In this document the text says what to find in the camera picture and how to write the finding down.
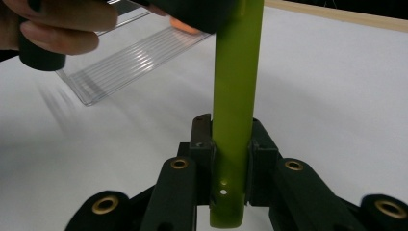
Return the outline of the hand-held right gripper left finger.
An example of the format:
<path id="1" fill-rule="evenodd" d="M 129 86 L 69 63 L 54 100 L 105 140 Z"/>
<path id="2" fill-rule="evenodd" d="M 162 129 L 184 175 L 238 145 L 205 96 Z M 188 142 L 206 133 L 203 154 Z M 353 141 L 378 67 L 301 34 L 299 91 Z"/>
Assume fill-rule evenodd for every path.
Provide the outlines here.
<path id="1" fill-rule="evenodd" d="M 189 157 L 196 162 L 197 204 L 209 205 L 211 198 L 212 164 L 214 143 L 210 114 L 195 117 L 191 125 L 189 142 L 179 144 L 178 157 Z"/>

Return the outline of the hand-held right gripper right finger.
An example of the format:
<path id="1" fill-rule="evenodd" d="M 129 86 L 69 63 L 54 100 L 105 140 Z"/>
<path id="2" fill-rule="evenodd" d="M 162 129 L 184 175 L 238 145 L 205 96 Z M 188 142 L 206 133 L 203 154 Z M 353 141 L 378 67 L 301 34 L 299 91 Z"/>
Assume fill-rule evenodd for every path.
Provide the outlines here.
<path id="1" fill-rule="evenodd" d="M 268 206 L 272 191 L 272 172 L 280 153 L 268 131 L 256 118 L 253 119 L 248 150 L 246 202 L 251 206 Z"/>

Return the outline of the green colourful box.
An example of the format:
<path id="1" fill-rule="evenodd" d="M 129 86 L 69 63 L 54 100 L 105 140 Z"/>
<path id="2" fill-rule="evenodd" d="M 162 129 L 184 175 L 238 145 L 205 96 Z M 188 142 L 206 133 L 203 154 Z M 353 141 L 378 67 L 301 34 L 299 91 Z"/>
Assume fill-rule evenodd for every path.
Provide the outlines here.
<path id="1" fill-rule="evenodd" d="M 264 0 L 238 0 L 216 34 L 210 225 L 242 224 Z"/>

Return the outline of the clear plastic tray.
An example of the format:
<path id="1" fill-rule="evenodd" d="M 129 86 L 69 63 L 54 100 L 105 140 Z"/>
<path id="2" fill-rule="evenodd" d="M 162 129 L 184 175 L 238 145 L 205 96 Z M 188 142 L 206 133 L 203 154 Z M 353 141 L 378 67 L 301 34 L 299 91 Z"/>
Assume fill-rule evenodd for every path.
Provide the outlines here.
<path id="1" fill-rule="evenodd" d="M 107 0 L 118 11 L 114 29 L 100 32 L 99 47 L 69 56 L 58 75 L 86 106 L 127 86 L 206 39 L 170 25 L 131 0 Z"/>

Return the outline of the light wooden table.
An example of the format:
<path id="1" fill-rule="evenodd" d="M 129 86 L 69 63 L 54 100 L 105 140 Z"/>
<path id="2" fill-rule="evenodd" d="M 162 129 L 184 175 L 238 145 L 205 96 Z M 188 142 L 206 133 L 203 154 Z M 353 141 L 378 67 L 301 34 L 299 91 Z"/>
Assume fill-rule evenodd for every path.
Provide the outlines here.
<path id="1" fill-rule="evenodd" d="M 408 20 L 405 19 L 392 18 L 367 13 L 355 13 L 344 10 L 335 10 L 330 8 L 294 3 L 284 0 L 264 0 L 264 5 L 266 7 L 271 7 L 285 11 L 306 13 L 309 15 L 320 16 L 343 22 L 349 22 L 375 28 L 408 33 Z"/>

